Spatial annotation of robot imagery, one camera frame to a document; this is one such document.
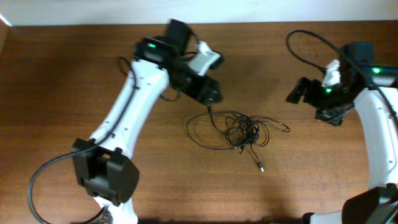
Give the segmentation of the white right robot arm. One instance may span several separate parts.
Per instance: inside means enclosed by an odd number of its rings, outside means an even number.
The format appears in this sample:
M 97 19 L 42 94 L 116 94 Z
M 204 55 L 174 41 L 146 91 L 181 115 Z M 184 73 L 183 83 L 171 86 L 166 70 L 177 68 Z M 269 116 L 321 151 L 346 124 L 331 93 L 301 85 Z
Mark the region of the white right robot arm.
M 354 109 L 364 131 L 368 190 L 336 212 L 306 213 L 302 223 L 397 223 L 397 68 L 374 63 L 369 42 L 352 42 L 325 68 L 322 81 L 301 78 L 287 97 L 316 109 L 315 119 L 340 126 Z

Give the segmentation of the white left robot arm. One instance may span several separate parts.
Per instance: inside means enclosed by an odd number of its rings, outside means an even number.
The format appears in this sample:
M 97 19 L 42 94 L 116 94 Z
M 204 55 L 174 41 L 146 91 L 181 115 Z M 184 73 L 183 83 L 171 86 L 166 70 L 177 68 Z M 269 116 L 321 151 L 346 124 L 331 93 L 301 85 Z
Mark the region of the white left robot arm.
M 74 142 L 78 185 L 101 207 L 88 223 L 137 223 L 132 195 L 139 171 L 131 159 L 154 103 L 168 86 L 203 105 L 222 100 L 220 84 L 206 73 L 223 62 L 223 55 L 197 39 L 189 58 L 193 35 L 186 23 L 172 19 L 164 35 L 138 42 L 133 60 L 127 61 L 126 82 L 105 120 L 89 140 Z

